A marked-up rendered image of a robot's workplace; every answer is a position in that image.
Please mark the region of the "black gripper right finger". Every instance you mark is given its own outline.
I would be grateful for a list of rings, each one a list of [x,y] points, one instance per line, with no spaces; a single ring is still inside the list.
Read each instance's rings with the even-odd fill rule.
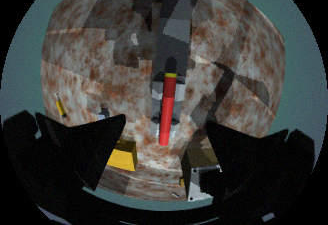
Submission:
[[[284,142],[288,135],[288,130],[283,129],[267,137],[251,137],[213,121],[207,122],[205,131],[223,171],[229,194],[247,187],[244,183],[259,170],[273,147]]]

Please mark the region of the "red cylindrical rod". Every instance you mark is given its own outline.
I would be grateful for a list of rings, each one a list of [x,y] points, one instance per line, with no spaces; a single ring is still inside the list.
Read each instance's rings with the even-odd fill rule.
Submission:
[[[161,117],[159,145],[167,146],[171,134],[173,103],[175,103],[177,74],[164,73],[163,101],[161,101]]]

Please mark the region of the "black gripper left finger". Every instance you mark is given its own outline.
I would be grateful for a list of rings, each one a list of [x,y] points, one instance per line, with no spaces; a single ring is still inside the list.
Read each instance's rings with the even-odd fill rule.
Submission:
[[[123,133],[125,114],[72,127],[64,126],[41,113],[35,113],[36,119],[41,134],[61,150],[69,167],[84,182],[84,187],[95,191],[105,165]]]

